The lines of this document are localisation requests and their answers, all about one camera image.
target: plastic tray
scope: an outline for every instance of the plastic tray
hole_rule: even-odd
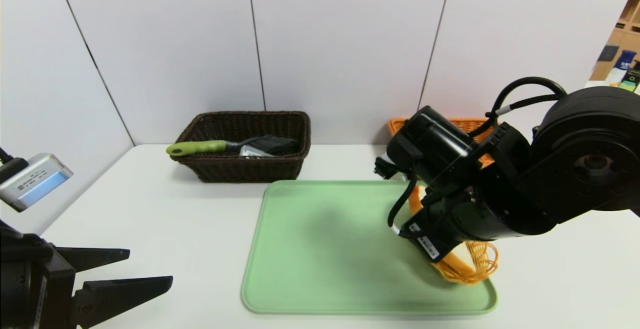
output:
[[[271,184],[242,283],[254,313],[480,315],[495,308],[489,279],[444,281],[409,241],[387,227],[406,188],[398,181]]]

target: white wall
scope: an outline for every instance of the white wall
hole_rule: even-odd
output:
[[[541,76],[584,87],[627,0],[446,0],[421,106],[483,117],[515,79]],[[550,93],[528,85],[507,103]],[[551,103],[501,117],[531,139]]]
[[[136,144],[198,114],[264,110],[250,0],[69,0]]]
[[[66,1],[1,5],[0,144],[25,159],[53,153],[74,172],[22,213],[2,204],[7,224],[41,234],[133,145]]]
[[[416,112],[444,0],[253,0],[267,110],[315,144],[385,143]]]

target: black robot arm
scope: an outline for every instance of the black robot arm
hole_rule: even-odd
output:
[[[376,160],[387,179],[404,172],[427,184],[423,209],[396,228],[403,196],[389,226],[436,263],[463,241],[542,234],[590,210],[640,216],[640,96],[614,87],[553,95],[559,100],[531,145],[506,122],[497,124],[504,96],[487,113],[484,128],[493,131],[482,142],[473,140],[477,130],[464,133],[429,106],[419,110]],[[528,102],[544,99],[536,98]],[[494,163],[481,168],[485,154]]]

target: orange wicker basket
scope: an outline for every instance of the orange wicker basket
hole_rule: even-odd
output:
[[[405,122],[408,120],[408,117],[394,117],[389,120],[386,124],[386,127],[389,129],[389,133],[391,135],[396,135],[398,131],[404,126]],[[474,129],[478,128],[482,125],[487,119],[484,117],[450,117],[448,119],[451,123],[455,124],[458,128],[462,129],[465,133],[469,133]],[[475,140],[482,142],[489,134],[491,134],[493,128],[485,131],[484,133],[475,137]],[[494,162],[494,160],[489,156],[489,154],[485,154],[480,158],[480,162],[482,163],[482,167],[486,167],[487,165]]]

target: wooden shelf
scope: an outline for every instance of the wooden shelf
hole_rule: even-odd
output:
[[[591,81],[603,81],[625,49],[640,53],[640,0],[627,0],[607,42],[619,45],[617,54],[612,61],[596,63]]]

